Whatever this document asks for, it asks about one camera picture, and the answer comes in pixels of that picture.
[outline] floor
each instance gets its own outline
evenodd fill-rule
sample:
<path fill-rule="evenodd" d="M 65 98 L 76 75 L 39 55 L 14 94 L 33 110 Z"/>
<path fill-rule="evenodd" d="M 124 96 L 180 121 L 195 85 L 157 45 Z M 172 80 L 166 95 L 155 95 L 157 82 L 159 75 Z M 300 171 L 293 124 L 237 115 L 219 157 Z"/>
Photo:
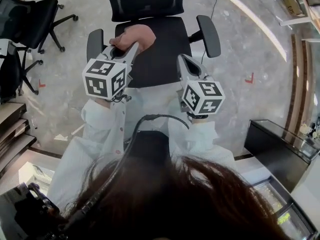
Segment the floor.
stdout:
<path fill-rule="evenodd" d="M 183 1 L 185 12 L 181 17 L 189 35 L 199 29 L 196 16 L 211 16 L 215 1 Z M 212 20 L 220 38 L 221 56 L 203 59 L 226 95 L 221 110 L 211 118 L 219 134 L 215 143 L 235 156 L 243 152 L 250 119 L 270 119 L 284 126 L 292 89 L 292 30 L 279 25 L 279 20 L 286 20 L 285 10 L 275 0 L 239 1 L 264 25 L 232 0 L 217 0 Z M 114 37 L 116 23 L 111 21 L 109 0 L 59 3 L 65 8 L 59 10 L 57 19 L 70 14 L 79 16 L 78 22 L 70 20 L 56 28 L 66 51 L 59 52 L 51 37 L 44 44 L 45 54 L 32 51 L 33 60 L 42 59 L 44 65 L 36 66 L 28 76 L 35 87 L 39 83 L 42 87 L 38 96 L 24 88 L 24 95 L 16 100 L 27 104 L 27 117 L 33 123 L 31 134 L 38 138 L 38 148 L 63 154 L 72 133 L 84 123 L 81 109 L 88 97 L 81 73 L 87 63 L 88 35 L 101 28 L 108 41 Z M 193 56 L 201 60 L 203 43 L 193 43 L 191 49 Z"/>

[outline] black chair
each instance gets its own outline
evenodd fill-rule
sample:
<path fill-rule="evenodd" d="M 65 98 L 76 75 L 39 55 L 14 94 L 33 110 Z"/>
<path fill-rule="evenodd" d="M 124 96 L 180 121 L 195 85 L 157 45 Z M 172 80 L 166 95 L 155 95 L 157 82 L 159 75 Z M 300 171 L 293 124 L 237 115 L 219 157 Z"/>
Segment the black chair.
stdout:
<path fill-rule="evenodd" d="M 10 38 L 10 35 L 5 31 L 0 34 L 0 37 L 8 38 L 15 43 L 21 43 L 30 49 L 36 49 L 38 47 L 38 52 L 44 54 L 45 50 L 42 49 L 42 47 L 48 34 L 50 34 L 59 50 L 64 52 L 66 49 L 60 45 L 54 28 L 69 19 L 77 21 L 79 17 L 72 14 L 55 21 L 58 9 L 62 9 L 63 7 L 63 5 L 58 4 L 58 0 L 42 0 L 39 2 L 0 0 L 2 22 L 6 20 L 12 21 L 12 17 L 14 23 L 11 25 L 16 26 L 17 23 L 15 22 L 19 22 L 16 27 L 19 29 L 19 32 L 14 33 L 14 37 Z"/>
<path fill-rule="evenodd" d="M 24 51 L 22 63 L 18 54 L 19 51 Z M 37 60 L 26 68 L 27 52 L 28 48 L 16 47 L 10 42 L 7 55 L 0 56 L 1 59 L 4 59 L 0 67 L 0 103 L 4 103 L 15 98 L 17 89 L 19 91 L 19 95 L 21 95 L 23 82 L 26 83 L 34 94 L 39 94 L 39 91 L 34 90 L 28 81 L 27 73 L 37 64 L 42 65 L 44 62 L 42 60 Z"/>
<path fill-rule="evenodd" d="M 191 56 L 193 42 L 203 40 L 209 58 L 221 54 L 217 30 L 208 16 L 197 17 L 200 30 L 188 37 L 182 18 L 174 16 L 184 12 L 183 0 L 110 0 L 110 3 L 112 21 L 125 22 L 116 26 L 115 36 L 135 24 L 149 26 L 156 36 L 153 46 L 136 57 L 129 87 L 179 82 L 177 57 L 180 54 Z"/>

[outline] display case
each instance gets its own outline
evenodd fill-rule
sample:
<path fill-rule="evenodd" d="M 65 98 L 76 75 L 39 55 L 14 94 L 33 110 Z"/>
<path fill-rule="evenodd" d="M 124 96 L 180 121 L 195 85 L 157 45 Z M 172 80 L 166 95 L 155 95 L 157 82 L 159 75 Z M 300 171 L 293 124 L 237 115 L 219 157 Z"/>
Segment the display case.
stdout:
<path fill-rule="evenodd" d="M 269 120 L 251 120 L 244 147 L 291 193 L 319 154 L 315 142 Z"/>
<path fill-rule="evenodd" d="M 254 185 L 270 203 L 278 224 L 292 240 L 312 239 L 317 230 L 283 186 L 273 177 Z"/>

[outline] cardboard box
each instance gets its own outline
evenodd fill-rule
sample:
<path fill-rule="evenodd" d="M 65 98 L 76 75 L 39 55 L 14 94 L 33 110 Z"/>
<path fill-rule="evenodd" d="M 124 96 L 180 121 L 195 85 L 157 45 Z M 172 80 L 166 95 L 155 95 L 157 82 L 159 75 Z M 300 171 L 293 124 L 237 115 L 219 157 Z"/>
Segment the cardboard box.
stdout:
<path fill-rule="evenodd" d="M 283 2 L 291 15 L 298 17 L 305 16 L 300 8 L 298 0 L 283 0 Z"/>

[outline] chair armrest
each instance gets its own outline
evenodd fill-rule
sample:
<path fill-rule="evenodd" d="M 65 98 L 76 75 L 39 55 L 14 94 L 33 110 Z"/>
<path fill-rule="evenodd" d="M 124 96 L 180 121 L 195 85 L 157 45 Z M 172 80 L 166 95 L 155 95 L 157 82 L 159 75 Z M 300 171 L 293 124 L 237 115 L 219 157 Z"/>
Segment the chair armrest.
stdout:
<path fill-rule="evenodd" d="M 198 15 L 196 20 L 198 21 L 200 30 L 189 37 L 189 42 L 193 43 L 202 39 L 209 58 L 220 56 L 220 39 L 213 21 L 205 15 Z"/>
<path fill-rule="evenodd" d="M 86 60 L 95 59 L 104 51 L 104 31 L 97 29 L 89 34 L 86 44 Z"/>

